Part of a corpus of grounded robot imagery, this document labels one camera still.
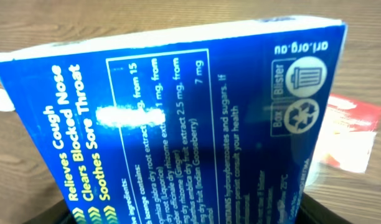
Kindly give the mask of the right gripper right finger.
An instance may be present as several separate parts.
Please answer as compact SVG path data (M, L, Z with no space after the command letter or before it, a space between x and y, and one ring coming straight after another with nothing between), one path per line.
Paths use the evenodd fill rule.
M298 224L351 224L351 222L303 193L298 212Z

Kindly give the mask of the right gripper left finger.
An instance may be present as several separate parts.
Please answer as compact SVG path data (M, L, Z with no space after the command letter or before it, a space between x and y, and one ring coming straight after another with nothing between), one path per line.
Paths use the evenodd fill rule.
M64 200L24 224L77 224Z

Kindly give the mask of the red white medicine box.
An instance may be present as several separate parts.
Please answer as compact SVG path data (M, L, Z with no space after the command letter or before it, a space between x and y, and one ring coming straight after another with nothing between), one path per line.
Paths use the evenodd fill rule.
M322 165L365 173L380 119L380 106L331 94L306 186L317 182Z

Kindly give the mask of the blue lozenge box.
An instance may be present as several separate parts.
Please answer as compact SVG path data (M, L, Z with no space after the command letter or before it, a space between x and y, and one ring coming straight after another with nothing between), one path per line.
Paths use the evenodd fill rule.
M286 16L0 53L76 223L294 223L347 25Z

